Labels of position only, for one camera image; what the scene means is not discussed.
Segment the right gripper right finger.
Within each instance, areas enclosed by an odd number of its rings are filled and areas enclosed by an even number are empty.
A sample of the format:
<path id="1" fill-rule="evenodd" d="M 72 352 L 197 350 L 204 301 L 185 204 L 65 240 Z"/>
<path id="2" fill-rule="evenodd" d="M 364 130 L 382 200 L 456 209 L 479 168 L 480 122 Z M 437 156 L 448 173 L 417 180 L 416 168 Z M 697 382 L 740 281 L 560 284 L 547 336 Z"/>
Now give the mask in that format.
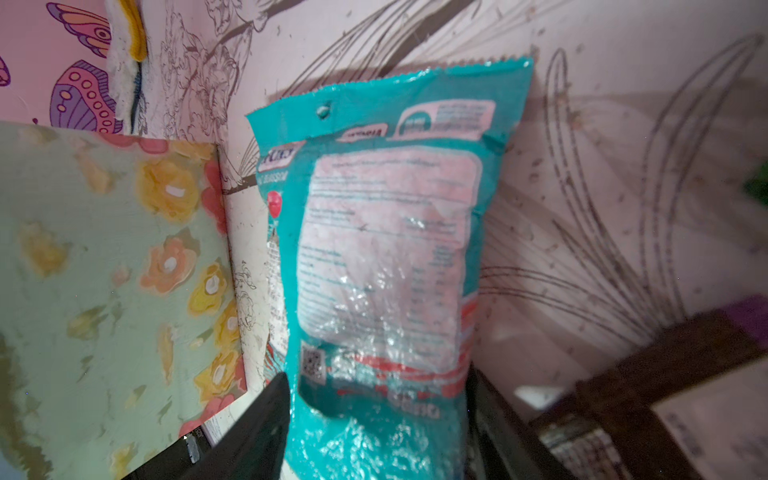
<path id="1" fill-rule="evenodd" d="M 466 383 L 467 479 L 572 479 L 574 475 L 478 369 Z"/>

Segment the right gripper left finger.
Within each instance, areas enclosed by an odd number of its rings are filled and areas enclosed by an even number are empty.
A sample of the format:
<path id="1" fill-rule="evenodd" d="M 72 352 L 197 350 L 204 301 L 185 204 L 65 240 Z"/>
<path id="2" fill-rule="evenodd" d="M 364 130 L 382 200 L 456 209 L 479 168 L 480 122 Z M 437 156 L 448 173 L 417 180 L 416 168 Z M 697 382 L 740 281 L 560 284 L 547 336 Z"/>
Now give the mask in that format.
<path id="1" fill-rule="evenodd" d="M 290 423 L 287 375 L 278 374 L 222 439 L 211 446 L 192 432 L 128 479 L 278 479 Z"/>

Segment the white paper bag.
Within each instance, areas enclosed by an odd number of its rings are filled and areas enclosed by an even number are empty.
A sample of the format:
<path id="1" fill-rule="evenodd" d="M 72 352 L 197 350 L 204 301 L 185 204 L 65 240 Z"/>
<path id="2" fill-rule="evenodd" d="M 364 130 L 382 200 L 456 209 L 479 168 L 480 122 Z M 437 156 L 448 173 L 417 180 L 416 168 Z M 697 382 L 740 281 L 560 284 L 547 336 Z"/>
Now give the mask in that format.
<path id="1" fill-rule="evenodd" d="M 1 475 L 120 479 L 246 391 L 216 148 L 1 126 Z"/>

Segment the teal candy bag back-side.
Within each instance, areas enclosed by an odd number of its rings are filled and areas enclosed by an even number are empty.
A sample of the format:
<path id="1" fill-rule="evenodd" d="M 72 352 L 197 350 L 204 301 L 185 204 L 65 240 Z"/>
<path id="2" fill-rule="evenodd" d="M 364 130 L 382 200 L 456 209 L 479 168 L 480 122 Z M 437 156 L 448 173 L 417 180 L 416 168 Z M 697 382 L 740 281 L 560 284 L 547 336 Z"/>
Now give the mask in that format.
<path id="1" fill-rule="evenodd" d="M 279 249 L 300 479 L 459 479 L 484 217 L 530 57 L 327 86 L 247 117 Z"/>

